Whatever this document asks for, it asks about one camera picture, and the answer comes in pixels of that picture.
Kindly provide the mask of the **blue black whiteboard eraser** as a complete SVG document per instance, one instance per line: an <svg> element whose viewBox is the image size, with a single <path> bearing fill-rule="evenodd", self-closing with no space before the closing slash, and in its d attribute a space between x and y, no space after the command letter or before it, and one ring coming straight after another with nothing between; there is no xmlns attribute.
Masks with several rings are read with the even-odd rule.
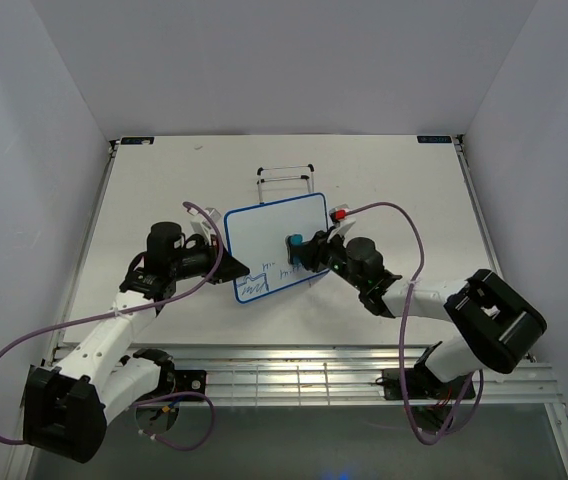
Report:
<svg viewBox="0 0 568 480"><path fill-rule="evenodd" d="M301 265L304 253L303 236L301 234L289 235L285 239L285 244L287 248L288 263L293 266Z"/></svg>

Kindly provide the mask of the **blue framed whiteboard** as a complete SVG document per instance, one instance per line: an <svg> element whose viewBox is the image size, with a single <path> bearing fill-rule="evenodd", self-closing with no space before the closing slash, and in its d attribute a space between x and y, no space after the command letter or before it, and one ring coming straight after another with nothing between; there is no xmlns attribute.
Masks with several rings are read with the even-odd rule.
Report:
<svg viewBox="0 0 568 480"><path fill-rule="evenodd" d="M303 242L326 231L328 209L321 193L311 193L228 211L223 217L228 252L249 269L233 281L240 304L281 292L324 275L288 260L286 238Z"/></svg>

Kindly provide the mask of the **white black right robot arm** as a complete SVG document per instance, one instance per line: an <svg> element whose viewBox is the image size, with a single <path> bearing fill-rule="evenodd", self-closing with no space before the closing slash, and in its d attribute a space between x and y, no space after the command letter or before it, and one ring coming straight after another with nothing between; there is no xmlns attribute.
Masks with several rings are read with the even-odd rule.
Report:
<svg viewBox="0 0 568 480"><path fill-rule="evenodd" d="M547 330L544 317L489 269L461 281L420 286L387 270L369 238L346 241L318 231L308 241L291 235L286 247L291 264L335 273L357 290L360 303L375 316L407 314L456 327L458 337L429 346L405 371L413 398L459 391L464 378L478 370L511 373Z"/></svg>

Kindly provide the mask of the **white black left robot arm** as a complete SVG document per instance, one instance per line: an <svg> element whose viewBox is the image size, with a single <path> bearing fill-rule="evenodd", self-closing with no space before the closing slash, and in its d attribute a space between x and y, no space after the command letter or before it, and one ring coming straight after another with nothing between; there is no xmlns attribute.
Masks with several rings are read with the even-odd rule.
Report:
<svg viewBox="0 0 568 480"><path fill-rule="evenodd" d="M130 345L175 298L178 282L201 277L226 283L249 271L225 249L214 221L197 216L191 226L192 235L185 236L177 223L153 224L108 318L53 367L31 371L24 399L26 444L85 463L120 413L138 401L175 392L170 355L149 348L128 355Z"/></svg>

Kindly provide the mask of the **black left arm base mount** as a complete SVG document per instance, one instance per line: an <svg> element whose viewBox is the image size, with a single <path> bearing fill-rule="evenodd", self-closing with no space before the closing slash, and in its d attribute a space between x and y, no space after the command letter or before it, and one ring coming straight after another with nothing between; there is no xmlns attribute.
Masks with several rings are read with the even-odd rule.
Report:
<svg viewBox="0 0 568 480"><path fill-rule="evenodd" d="M206 393L207 386L206 370L174 370L167 375L165 392L191 392L191 393Z"/></svg>

